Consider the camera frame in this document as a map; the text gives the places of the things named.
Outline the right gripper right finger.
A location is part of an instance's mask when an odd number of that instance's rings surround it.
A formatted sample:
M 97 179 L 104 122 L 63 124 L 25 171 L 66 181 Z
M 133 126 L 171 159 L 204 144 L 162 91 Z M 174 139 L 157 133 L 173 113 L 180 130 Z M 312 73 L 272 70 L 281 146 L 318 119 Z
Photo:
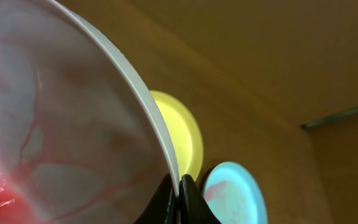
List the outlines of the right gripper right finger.
M 181 224 L 220 224 L 191 175 L 182 176 L 179 188 Z

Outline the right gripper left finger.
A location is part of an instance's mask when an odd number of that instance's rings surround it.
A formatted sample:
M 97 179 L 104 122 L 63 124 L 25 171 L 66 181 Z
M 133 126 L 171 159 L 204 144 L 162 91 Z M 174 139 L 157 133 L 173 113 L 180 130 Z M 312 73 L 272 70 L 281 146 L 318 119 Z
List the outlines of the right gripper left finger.
M 176 224 L 176 196 L 167 174 L 134 224 Z

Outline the light blue plate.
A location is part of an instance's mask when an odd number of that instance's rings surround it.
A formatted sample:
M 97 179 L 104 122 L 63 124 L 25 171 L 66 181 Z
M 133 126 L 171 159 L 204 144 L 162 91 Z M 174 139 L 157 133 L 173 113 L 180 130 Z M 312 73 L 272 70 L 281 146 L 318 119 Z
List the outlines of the light blue plate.
M 262 192 L 251 173 L 236 162 L 222 162 L 206 176 L 203 197 L 223 224 L 268 224 Z

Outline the yellow-green plate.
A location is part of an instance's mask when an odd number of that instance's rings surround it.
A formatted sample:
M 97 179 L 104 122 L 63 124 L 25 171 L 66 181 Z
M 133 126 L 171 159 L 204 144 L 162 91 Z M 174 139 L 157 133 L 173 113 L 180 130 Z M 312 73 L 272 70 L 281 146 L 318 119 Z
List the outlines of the yellow-green plate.
M 161 91 L 151 91 L 169 131 L 175 150 L 178 171 L 196 180 L 200 174 L 204 146 L 201 131 L 190 110 L 178 99 Z

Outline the white plate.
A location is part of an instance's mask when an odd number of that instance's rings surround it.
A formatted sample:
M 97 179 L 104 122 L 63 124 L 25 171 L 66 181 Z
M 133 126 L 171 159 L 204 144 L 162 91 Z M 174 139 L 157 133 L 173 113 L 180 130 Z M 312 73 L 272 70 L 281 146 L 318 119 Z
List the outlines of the white plate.
M 0 1 L 0 223 L 134 223 L 178 166 L 149 89 L 57 1 Z

